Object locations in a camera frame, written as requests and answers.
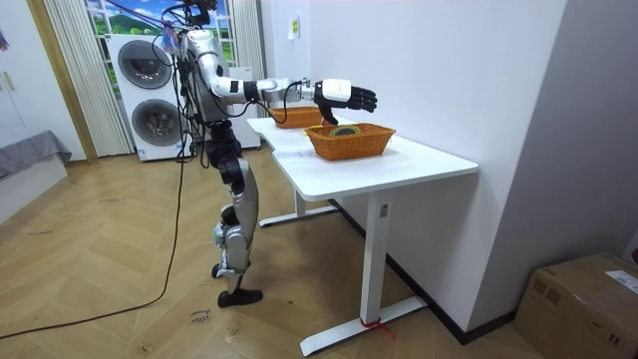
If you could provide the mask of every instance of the paper note on wall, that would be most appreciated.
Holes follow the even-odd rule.
[[[288,24],[288,40],[299,39],[299,15],[290,19]]]

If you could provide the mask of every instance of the curtain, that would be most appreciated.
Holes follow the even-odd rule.
[[[83,0],[44,0],[99,157],[131,154],[133,141]]]
[[[259,13],[256,0],[228,0],[232,23],[235,48],[237,51],[237,66],[252,68],[254,80],[265,77],[263,48],[261,45],[261,30],[259,28]],[[266,117],[262,108],[257,108],[259,117]]]

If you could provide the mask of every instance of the woven basket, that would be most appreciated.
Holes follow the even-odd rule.
[[[300,129],[321,125],[321,113],[315,107],[288,108],[288,119],[285,123],[279,124],[286,118],[283,109],[270,110],[277,119],[275,124],[281,129]]]
[[[359,159],[383,153],[395,130],[372,124],[353,125],[361,134],[328,137],[334,126],[306,130],[317,155],[328,161]]]

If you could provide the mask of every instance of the window view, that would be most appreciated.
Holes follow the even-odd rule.
[[[96,40],[102,51],[105,67],[111,76],[113,89],[116,96],[120,95],[120,89],[116,81],[113,67],[111,66],[111,56],[106,47],[105,35],[107,34],[130,34],[130,35],[159,35],[161,29],[150,25],[141,19],[127,13],[104,0],[85,0],[89,18],[91,19]],[[168,0],[121,0],[122,5],[146,16],[156,19],[161,17],[163,10],[179,2]],[[234,67],[237,63],[235,55],[235,44],[232,37],[231,20],[227,11],[227,0],[218,0],[217,10],[210,12],[210,24],[204,26],[221,43],[223,53],[228,60],[228,66]],[[177,18],[172,15],[165,15],[165,20],[176,21],[178,16],[183,15],[183,11],[175,10]]]

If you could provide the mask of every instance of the red tie on table leg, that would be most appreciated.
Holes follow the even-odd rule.
[[[363,319],[361,319],[361,318],[359,319],[359,321],[361,322],[361,325],[363,325],[365,328],[375,328],[375,327],[382,328],[383,330],[387,331],[388,334],[390,334],[392,336],[393,340],[396,339],[396,337],[397,337],[395,335],[395,333],[393,333],[392,330],[390,330],[390,328],[388,328],[385,324],[383,324],[381,322],[381,318],[377,319],[377,321],[374,321],[374,322],[368,323],[368,324],[364,323]]]

